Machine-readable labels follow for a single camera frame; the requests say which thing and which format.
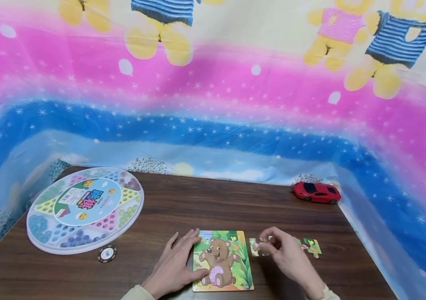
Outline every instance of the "round game box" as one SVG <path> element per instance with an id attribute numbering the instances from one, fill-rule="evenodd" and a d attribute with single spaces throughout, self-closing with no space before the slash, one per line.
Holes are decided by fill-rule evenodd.
<path id="1" fill-rule="evenodd" d="M 132 174 L 96 167 L 70 174 L 33 202 L 26 228 L 30 241 L 56 255 L 87 252 L 124 233 L 143 208 L 143 187 Z"/>

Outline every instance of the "blue striped shirt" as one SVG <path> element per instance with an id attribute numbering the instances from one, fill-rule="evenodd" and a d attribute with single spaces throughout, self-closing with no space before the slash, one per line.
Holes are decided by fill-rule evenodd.
<path id="1" fill-rule="evenodd" d="M 193 24 L 194 0 L 131 0 L 131 10 L 144 13 L 162 23 Z"/>
<path id="2" fill-rule="evenodd" d="M 396 18 L 381 10 L 378 13 L 378 29 L 366 54 L 382 63 L 400 63 L 411 69 L 426 48 L 426 22 Z M 407 41 L 406 35 L 411 28 L 420 31 L 416 38 Z"/>

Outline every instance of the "striped shirt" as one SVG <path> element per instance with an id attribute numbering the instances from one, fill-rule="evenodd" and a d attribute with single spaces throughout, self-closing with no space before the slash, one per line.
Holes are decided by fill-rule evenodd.
<path id="1" fill-rule="evenodd" d="M 352 44 L 359 29 L 364 25 L 361 15 L 353 15 L 330 7 L 323 10 L 318 33 L 325 38 Z"/>
<path id="2" fill-rule="evenodd" d="M 136 10 L 162 23 L 183 22 L 193 24 L 194 0 L 131 0 L 131 10 Z"/>
<path id="3" fill-rule="evenodd" d="M 400 63 L 411 69 L 426 48 L 426 22 L 396 18 L 378 11 L 380 20 L 366 54 L 386 63 Z M 409 31 L 415 31 L 412 37 Z"/>

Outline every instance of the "cartoon bear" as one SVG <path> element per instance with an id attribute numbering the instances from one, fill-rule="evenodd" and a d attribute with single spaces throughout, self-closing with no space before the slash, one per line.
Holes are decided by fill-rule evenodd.
<path id="1" fill-rule="evenodd" d="M 308 22 L 320 26 L 318 35 L 303 61 L 313 66 L 324 56 L 329 70 L 339 70 L 353 43 L 364 43 L 368 37 L 363 14 L 373 0 L 335 0 L 335 7 L 314 10 L 308 14 Z"/>
<path id="2" fill-rule="evenodd" d="M 199 255 L 199 261 L 206 260 L 209 265 L 209 275 L 201 280 L 203 285 L 211 284 L 221 288 L 236 283 L 231 267 L 234 262 L 238 263 L 240 258 L 234 250 L 229 253 L 230 246 L 229 241 L 210 239 L 209 248 Z"/>
<path id="3" fill-rule="evenodd" d="M 222 4 L 224 0 L 197 0 L 198 4 Z M 194 0 L 131 0 L 134 25 L 125 35 L 128 51 L 141 60 L 156 54 L 158 43 L 169 63 L 185 66 L 193 59 L 190 38 Z"/>
<path id="4" fill-rule="evenodd" d="M 411 69 L 426 48 L 426 0 L 394 0 L 389 9 L 389 13 L 380 10 L 366 18 L 374 39 L 361 66 L 346 75 L 348 91 L 362 88 L 373 78 L 377 97 L 395 97 L 402 83 L 397 69 Z"/>
<path id="5" fill-rule="evenodd" d="M 100 32 L 111 29 L 110 0 L 59 0 L 58 12 L 71 26 L 80 25 L 84 14 L 94 29 Z"/>

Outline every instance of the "car window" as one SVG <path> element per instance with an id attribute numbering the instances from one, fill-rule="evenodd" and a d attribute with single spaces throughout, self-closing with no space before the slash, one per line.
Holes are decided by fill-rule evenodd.
<path id="1" fill-rule="evenodd" d="M 304 183 L 303 186 L 304 186 L 304 190 L 308 194 L 316 193 L 318 191 L 313 183 Z"/>

